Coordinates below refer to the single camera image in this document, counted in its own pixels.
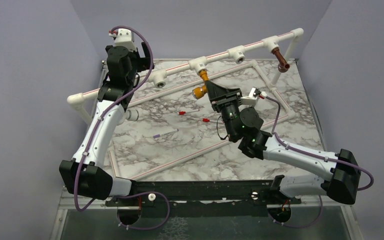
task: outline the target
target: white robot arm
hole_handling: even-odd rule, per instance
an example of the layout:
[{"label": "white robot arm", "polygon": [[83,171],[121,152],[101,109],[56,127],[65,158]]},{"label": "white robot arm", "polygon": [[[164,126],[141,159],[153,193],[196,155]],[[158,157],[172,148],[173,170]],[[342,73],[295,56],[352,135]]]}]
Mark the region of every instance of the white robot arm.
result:
[{"label": "white robot arm", "polygon": [[[114,38],[115,46],[106,47],[108,76],[99,89],[91,124],[98,127],[89,128],[72,160],[63,160],[59,167],[69,193],[76,188],[79,195],[100,200],[141,191],[135,181],[110,176],[102,167],[115,127],[124,119],[131,118],[130,113],[126,117],[126,112],[132,96],[125,95],[137,86],[137,72],[152,66],[149,51],[143,43],[145,57],[139,56],[130,30],[118,29],[110,31],[109,35]],[[229,141],[241,140],[238,148],[243,154],[286,163],[311,173],[296,177],[276,176],[271,182],[270,196],[284,200],[298,195],[327,195],[340,203],[355,202],[361,172],[355,168],[357,162],[350,151],[317,151],[284,141],[274,132],[261,131],[263,120],[253,106],[260,96],[266,97],[263,92],[253,88],[249,96],[242,97],[239,88],[224,88],[208,80],[204,83],[212,108],[221,113]],[[120,97],[125,99],[107,111]],[[240,105],[251,107],[239,111]]]}]

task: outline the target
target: pvc pipe frame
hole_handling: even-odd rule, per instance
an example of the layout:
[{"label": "pvc pipe frame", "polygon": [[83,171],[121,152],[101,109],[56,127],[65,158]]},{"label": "pvc pipe frame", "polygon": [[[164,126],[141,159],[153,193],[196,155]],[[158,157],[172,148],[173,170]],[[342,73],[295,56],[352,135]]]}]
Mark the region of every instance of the pvc pipe frame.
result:
[{"label": "pvc pipe frame", "polygon": [[[242,69],[245,69],[245,68],[249,68],[249,67],[252,67],[254,68],[258,75],[262,78],[262,80],[264,81],[264,83],[269,86],[269,84],[271,83],[270,82],[270,79],[269,77],[267,76],[267,74],[261,69],[261,67],[258,65],[257,61],[256,60],[251,60],[247,63],[244,63],[244,64],[241,64],[241,65],[238,65],[236,67],[233,67],[233,68],[230,68],[230,69],[227,69],[227,70],[224,70],[224,71],[221,71],[221,72],[218,72],[218,73],[215,73],[213,75],[210,75],[208,76],[210,78],[210,80],[214,80],[215,78],[219,78],[219,77],[222,77],[224,75],[227,75],[227,74],[231,74],[233,72],[236,72],[236,71],[239,71],[239,70],[242,70]],[[198,79],[198,80],[194,80],[194,81],[191,81],[191,82],[188,82],[188,83],[185,83],[185,84],[182,84],[182,85],[179,85],[179,86],[176,86],[176,87],[172,87],[170,89],[167,89],[165,91],[160,91],[158,93],[155,93],[153,95],[150,95],[150,96],[146,96],[146,97],[143,97],[143,98],[140,98],[140,99],[137,99],[136,101],[133,101],[131,103],[131,105],[133,106],[136,106],[138,104],[141,104],[143,102],[146,102],[146,101],[149,101],[149,100],[153,100],[155,98],[160,98],[160,97],[163,97],[163,96],[166,96],[166,95],[169,95],[171,93],[174,93],[174,92],[177,92],[177,91],[180,91],[180,90],[183,90],[185,88],[189,88],[189,87],[192,87],[194,85],[197,85],[197,84],[201,84],[202,83],[202,80],[201,79]],[[281,116],[279,117],[277,123],[281,123],[281,122],[284,122],[284,121],[287,121],[287,120],[290,120],[292,119],[293,117],[295,117],[295,112],[292,110],[292,108],[288,105],[288,103],[285,101],[285,99],[280,95],[279,91],[275,88],[275,87],[269,87],[271,93],[273,93],[273,95],[276,97],[277,100],[279,100],[280,104],[282,105],[282,107],[285,109],[285,112],[286,114],[284,116]],[[270,128],[273,126],[274,124],[274,120],[270,121],[270,122],[267,122],[266,124],[263,124],[261,126],[261,129],[264,130],[264,129],[267,129],[267,128]],[[154,175],[156,173],[159,173],[161,171],[164,171],[164,170],[167,170],[167,169],[170,169],[170,168],[174,168],[175,166],[179,165],[179,164],[182,164],[182,163],[185,163],[191,159],[194,159],[194,158],[197,158],[199,156],[202,156],[204,154],[207,154],[211,151],[214,151],[214,150],[217,150],[221,147],[224,147],[224,146],[227,146],[231,144],[231,142],[229,142],[228,140],[224,140],[222,142],[218,142],[212,146],[209,146],[207,148],[204,148],[204,149],[201,149],[197,152],[194,152],[192,154],[189,154],[189,155],[186,155],[184,157],[181,157],[179,159],[176,159],[174,161],[171,161],[171,162],[168,162],[168,163],[165,163],[163,165],[160,165],[160,166],[157,166],[157,167],[154,167],[150,170],[147,170],[145,172],[142,172],[138,175],[135,175],[135,176],[132,176],[132,177],[129,177],[129,179],[132,179],[132,180],[135,180],[135,181],[138,181],[138,180],[141,180],[141,179],[144,179],[144,178],[147,178],[151,175]],[[116,160],[112,160],[112,164],[114,165],[117,165],[117,161]],[[121,178],[121,173],[120,175],[117,175],[117,173],[115,173],[115,177],[117,178]]]},{"label": "pvc pipe frame", "polygon": [[[149,76],[148,81],[153,81],[154,83],[160,83],[164,81],[164,79],[170,75],[178,74],[183,71],[187,70],[195,70],[198,74],[200,70],[205,69],[205,66],[209,63],[213,63],[216,61],[220,61],[227,58],[233,58],[235,62],[239,63],[242,62],[243,58],[241,56],[244,56],[245,52],[258,49],[258,48],[267,48],[269,52],[272,50],[270,49],[271,46],[277,45],[278,42],[285,41],[292,39],[292,41],[289,44],[289,47],[286,50],[286,53],[284,55],[284,58],[288,60],[295,48],[296,42],[304,34],[304,30],[302,28],[297,28],[294,30],[291,30],[290,32],[281,34],[281,35],[274,35],[267,38],[264,38],[260,41],[253,42],[247,45],[239,45],[236,47],[232,47],[224,52],[216,53],[209,56],[201,56],[195,59],[189,60],[187,63],[174,66],[168,69],[159,69],[155,70],[151,73]],[[276,83],[280,77],[280,72],[276,72],[274,78],[272,81],[266,81],[267,86],[272,89],[276,86]],[[88,91],[85,93],[77,93],[74,95],[71,95],[67,98],[68,104],[78,112],[78,114],[81,116],[81,118],[90,125],[92,123],[92,117],[88,114],[88,112],[85,110],[84,102],[89,99],[95,99],[98,97],[98,91],[99,89],[95,89],[92,91]]]}]

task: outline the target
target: marble surface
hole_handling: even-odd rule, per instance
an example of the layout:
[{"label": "marble surface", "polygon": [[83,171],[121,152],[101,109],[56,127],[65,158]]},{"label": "marble surface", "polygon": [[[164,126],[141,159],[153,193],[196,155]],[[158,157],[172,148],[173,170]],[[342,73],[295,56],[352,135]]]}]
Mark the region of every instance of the marble surface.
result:
[{"label": "marble surface", "polygon": [[[277,71],[274,60],[259,60],[259,66],[272,78]],[[170,68],[185,61],[157,61],[156,69]],[[233,61],[219,61],[207,66],[209,74],[217,73],[237,66]],[[132,101],[199,79],[195,72],[185,71],[167,78],[167,85],[157,89],[152,83],[146,83],[133,96]],[[269,93],[264,81],[254,68],[249,67],[214,80],[230,88],[241,88],[246,96],[252,87],[258,87]],[[118,125],[112,137],[115,156],[105,158],[105,170],[114,174],[112,162],[118,165],[116,177],[130,178],[161,164],[174,161],[199,150],[219,143],[216,124],[203,122],[202,118],[217,120],[219,113],[212,110],[205,96],[199,100],[191,92],[196,86],[186,88],[161,98],[144,102],[131,109],[139,111],[138,121],[125,121]],[[296,116],[276,127],[281,138],[305,147],[322,150],[321,141],[314,123],[309,103],[295,63],[288,72],[281,75],[277,89],[296,112]],[[179,115],[179,111],[199,109],[198,112]],[[276,116],[277,106],[268,100],[260,100],[255,106],[265,123]],[[156,134],[178,132],[153,138]],[[220,135],[226,135],[223,124],[219,124]],[[269,160],[248,158],[238,149],[237,143],[230,143],[210,153],[189,160],[173,168],[156,173],[142,181],[208,181],[208,180],[257,180],[272,179],[276,175],[302,175],[305,170]]]}]

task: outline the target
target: metal screw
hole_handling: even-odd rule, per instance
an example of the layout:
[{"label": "metal screw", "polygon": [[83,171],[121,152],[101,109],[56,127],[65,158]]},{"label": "metal screw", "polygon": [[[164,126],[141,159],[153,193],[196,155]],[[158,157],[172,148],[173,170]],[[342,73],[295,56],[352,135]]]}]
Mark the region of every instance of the metal screw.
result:
[{"label": "metal screw", "polygon": [[251,194],[251,198],[252,198],[253,200],[257,200],[257,199],[258,199],[258,192],[253,191],[252,194]]}]

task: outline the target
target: lavender wall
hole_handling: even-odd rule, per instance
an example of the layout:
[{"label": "lavender wall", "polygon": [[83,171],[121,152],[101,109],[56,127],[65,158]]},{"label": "lavender wall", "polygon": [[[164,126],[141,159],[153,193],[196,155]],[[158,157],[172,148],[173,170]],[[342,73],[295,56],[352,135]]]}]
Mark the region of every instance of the lavender wall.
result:
[{"label": "lavender wall", "polygon": [[[302,50],[331,0],[71,0],[101,59],[108,31],[127,25],[148,40],[156,58],[195,58],[303,28]],[[284,51],[288,43],[281,44]],[[273,58],[255,50],[248,58]]]},{"label": "lavender wall", "polygon": [[59,164],[86,130],[66,98],[100,67],[68,0],[0,0],[0,240],[49,238]]},{"label": "lavender wall", "polygon": [[333,0],[298,68],[327,149],[351,150],[373,173],[355,210],[364,239],[384,239],[384,1]]}]

